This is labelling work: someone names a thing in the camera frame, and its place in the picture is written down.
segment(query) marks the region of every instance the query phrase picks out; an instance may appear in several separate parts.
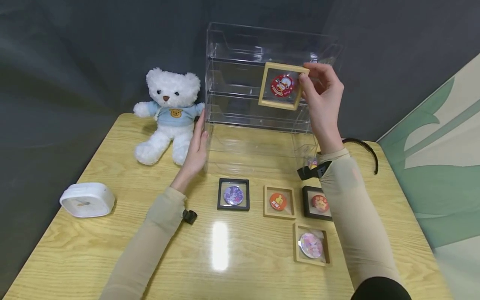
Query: clock face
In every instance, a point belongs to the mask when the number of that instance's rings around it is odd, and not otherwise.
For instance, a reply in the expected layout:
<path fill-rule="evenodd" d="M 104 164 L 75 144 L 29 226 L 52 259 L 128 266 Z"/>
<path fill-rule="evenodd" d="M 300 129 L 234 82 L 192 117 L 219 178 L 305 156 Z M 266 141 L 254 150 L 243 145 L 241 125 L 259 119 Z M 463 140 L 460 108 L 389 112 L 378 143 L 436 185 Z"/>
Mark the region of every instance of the clock face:
<path fill-rule="evenodd" d="M 63 207 L 74 216 L 102 216 L 108 213 L 108 207 L 95 197 L 74 197 L 64 199 Z"/>

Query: green leaf pattern wall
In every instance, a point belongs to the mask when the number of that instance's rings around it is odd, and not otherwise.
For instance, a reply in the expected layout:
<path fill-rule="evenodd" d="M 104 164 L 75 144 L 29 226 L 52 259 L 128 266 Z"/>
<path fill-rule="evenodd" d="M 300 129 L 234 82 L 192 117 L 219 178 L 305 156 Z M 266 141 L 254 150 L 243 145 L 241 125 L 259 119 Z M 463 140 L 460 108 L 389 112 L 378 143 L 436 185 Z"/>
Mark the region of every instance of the green leaf pattern wall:
<path fill-rule="evenodd" d="M 475 296 L 478 284 L 465 285 L 480 278 L 480 56 L 379 144 L 453 294 Z"/>

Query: woman's left hand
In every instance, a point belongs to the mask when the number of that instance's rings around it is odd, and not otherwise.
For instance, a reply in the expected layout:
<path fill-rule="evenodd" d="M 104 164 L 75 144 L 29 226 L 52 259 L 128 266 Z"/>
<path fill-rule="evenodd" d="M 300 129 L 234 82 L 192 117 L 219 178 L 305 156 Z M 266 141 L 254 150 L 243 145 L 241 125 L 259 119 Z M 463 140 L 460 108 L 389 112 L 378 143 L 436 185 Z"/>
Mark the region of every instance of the woman's left hand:
<path fill-rule="evenodd" d="M 190 181 L 202 170 L 207 160 L 208 132 L 204 131 L 205 109 L 195 124 L 187 157 L 170 187 L 185 193 Z"/>

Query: wooden frame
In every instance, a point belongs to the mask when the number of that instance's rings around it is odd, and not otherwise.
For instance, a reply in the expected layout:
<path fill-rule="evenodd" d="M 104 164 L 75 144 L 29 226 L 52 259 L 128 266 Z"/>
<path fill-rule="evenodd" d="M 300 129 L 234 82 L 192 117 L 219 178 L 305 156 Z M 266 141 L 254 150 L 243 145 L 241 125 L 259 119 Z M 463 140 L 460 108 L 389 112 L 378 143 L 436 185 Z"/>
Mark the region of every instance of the wooden frame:
<path fill-rule="evenodd" d="M 275 211 L 270 205 L 270 199 L 268 198 L 268 191 L 274 190 L 279 191 L 282 193 L 288 193 L 290 195 L 290 208 L 291 208 L 291 215 L 285 213 L 285 211 Z M 295 220 L 297 218 L 296 213 L 296 201 L 295 201 L 295 192 L 293 188 L 288 187 L 276 187 L 265 185 L 264 186 L 264 216 L 267 217 L 274 217 L 274 218 L 281 218 L 281 219 L 290 219 Z"/>
<path fill-rule="evenodd" d="M 324 249 L 324 254 L 325 254 L 325 263 L 320 261 L 318 258 L 317 259 L 310 259 L 310 258 L 303 258 L 304 254 L 300 250 L 300 247 L 298 246 L 298 241 L 300 239 L 300 236 L 302 235 L 302 229 L 305 230 L 319 230 L 323 232 L 324 238 L 322 240 L 322 246 Z M 319 265 L 319 266 L 329 266 L 332 264 L 332 259 L 330 257 L 330 252 L 328 249 L 328 236 L 326 230 L 323 228 L 316 228 L 316 227 L 311 227 L 309 225 L 304 225 L 304 224 L 299 224 L 299 223 L 293 223 L 293 260 L 298 262 L 298 263 L 306 263 L 306 264 L 314 264 L 314 265 Z"/>
<path fill-rule="evenodd" d="M 297 91 L 297 97 L 295 98 L 293 104 L 278 103 L 277 101 L 264 99 L 265 84 L 266 84 L 266 81 L 267 81 L 267 76 L 268 76 L 268 70 L 269 69 L 305 73 L 307 75 L 309 74 L 310 70 L 307 69 L 307 68 L 300 67 L 300 66 L 285 65 L 285 64 L 276 63 L 276 62 L 266 62 L 265 63 L 264 76 L 263 76 L 263 79 L 262 79 L 262 87 L 260 89 L 260 96 L 259 96 L 259 99 L 258 99 L 258 105 L 269 106 L 269 107 L 273 107 L 273 108 L 288 109 L 288 110 L 297 110 L 297 107 L 300 103 L 301 92 L 302 92 L 300 85 L 299 85 L 299 88 L 298 88 L 298 91 Z"/>

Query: wooden table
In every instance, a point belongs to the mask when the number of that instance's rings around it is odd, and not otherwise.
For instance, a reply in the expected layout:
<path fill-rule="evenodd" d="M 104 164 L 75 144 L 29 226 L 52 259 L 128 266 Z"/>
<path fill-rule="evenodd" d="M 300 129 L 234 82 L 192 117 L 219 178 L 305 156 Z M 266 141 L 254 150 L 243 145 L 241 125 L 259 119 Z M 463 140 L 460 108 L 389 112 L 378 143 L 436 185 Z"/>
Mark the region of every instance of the wooden table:
<path fill-rule="evenodd" d="M 152 120 L 123 114 L 97 150 L 79 182 L 99 181 L 117 197 L 112 214 L 79 219 L 60 209 L 5 296 L 6 300 L 97 299 L 130 238 L 155 199 L 178 171 L 171 148 L 153 167 L 137 163 L 136 144 L 155 129 Z M 263 130 L 249 129 L 264 134 Z M 380 169 L 373 158 L 347 144 L 356 158 L 367 190 L 382 218 L 403 283 L 413 299 L 450 299 L 427 241 L 378 144 Z M 263 186 L 296 188 L 300 208 L 303 184 L 315 179 L 269 180 L 249 176 L 249 212 L 216 209 L 221 174 L 197 177 L 187 192 L 187 207 L 198 214 L 193 226 L 181 225 L 171 241 L 146 299 L 349 299 L 353 288 L 333 222 L 305 219 L 329 235 L 332 264 L 319 267 L 293 261 L 293 221 L 263 217 Z"/>

